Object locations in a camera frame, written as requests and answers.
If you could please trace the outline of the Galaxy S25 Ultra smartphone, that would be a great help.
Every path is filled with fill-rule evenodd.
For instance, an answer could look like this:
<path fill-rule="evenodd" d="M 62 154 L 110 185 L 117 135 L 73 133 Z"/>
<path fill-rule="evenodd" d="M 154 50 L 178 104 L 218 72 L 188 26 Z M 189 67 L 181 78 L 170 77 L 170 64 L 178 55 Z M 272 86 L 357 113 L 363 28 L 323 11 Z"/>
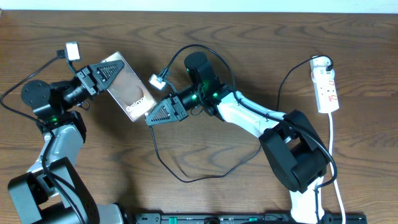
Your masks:
<path fill-rule="evenodd" d="M 119 52 L 113 53 L 101 63 L 118 60 L 124 63 L 124 67 L 108 87 L 108 92 L 127 117 L 135 122 L 151 110 L 157 102 Z"/>

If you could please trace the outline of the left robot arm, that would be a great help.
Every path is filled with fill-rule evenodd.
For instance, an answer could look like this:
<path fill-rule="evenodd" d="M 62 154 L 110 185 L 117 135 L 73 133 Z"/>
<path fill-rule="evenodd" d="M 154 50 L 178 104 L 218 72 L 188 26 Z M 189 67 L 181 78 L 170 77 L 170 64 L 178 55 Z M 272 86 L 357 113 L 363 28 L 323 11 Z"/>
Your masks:
<path fill-rule="evenodd" d="M 117 203 L 95 202 L 74 168 L 86 127 L 73 107 L 104 92 L 124 63 L 69 67 L 74 74 L 69 81 L 48 84 L 29 75 L 18 83 L 45 143 L 29 170 L 10 180 L 9 194 L 22 223 L 127 223 L 128 215 Z"/>

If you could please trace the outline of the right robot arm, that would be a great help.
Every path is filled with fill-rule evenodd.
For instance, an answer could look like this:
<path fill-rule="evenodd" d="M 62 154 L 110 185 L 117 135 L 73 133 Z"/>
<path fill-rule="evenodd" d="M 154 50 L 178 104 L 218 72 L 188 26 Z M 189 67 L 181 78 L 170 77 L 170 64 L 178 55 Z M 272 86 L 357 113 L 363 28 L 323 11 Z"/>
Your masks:
<path fill-rule="evenodd" d="M 308 118 L 298 110 L 285 114 L 254 103 L 235 85 L 221 83 L 204 52 L 184 60 L 192 84 L 174 90 L 146 114 L 146 124 L 182 121 L 200 106 L 209 116 L 243 128 L 260 142 L 279 182 L 290 192 L 290 215 L 299 223 L 323 223 L 321 189 L 336 181 L 332 146 L 324 145 Z"/>

